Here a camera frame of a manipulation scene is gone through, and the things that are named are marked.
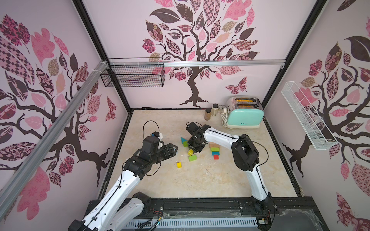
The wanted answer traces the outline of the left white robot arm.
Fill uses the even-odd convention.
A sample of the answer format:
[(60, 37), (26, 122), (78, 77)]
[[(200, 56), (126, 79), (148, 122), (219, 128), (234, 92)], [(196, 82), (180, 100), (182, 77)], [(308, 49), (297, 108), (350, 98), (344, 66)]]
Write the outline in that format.
[(152, 198), (138, 192), (122, 207), (130, 192), (151, 170), (152, 165), (176, 156), (178, 147), (166, 144), (154, 153), (139, 149), (122, 165), (122, 172), (114, 186), (82, 221), (74, 220), (69, 231), (120, 231), (136, 216), (148, 213)]

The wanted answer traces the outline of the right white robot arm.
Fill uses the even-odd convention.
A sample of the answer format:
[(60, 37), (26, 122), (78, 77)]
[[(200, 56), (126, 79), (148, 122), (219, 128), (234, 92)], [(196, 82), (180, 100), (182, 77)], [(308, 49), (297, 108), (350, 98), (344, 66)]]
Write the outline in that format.
[(246, 172), (251, 187), (252, 206), (256, 213), (263, 214), (274, 209), (271, 193), (260, 173), (259, 152), (248, 135), (232, 135), (209, 125), (200, 127), (195, 122), (188, 123), (186, 130), (191, 135), (188, 146), (194, 153), (200, 153), (209, 142), (232, 152), (235, 165)]

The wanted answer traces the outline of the natural wood block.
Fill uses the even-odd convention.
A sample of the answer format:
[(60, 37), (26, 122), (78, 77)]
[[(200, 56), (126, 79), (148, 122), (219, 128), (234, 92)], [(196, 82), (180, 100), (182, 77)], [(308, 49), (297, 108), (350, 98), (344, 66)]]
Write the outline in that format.
[(209, 146), (210, 146), (210, 147), (220, 147), (220, 145), (219, 145), (219, 144), (214, 143), (214, 142), (209, 142)]
[(210, 147), (210, 148), (220, 148), (221, 146), (220, 146), (220, 145), (218, 145), (218, 144), (213, 144), (213, 143), (211, 144), (211, 143), (210, 143), (210, 144), (209, 144), (209, 147)]

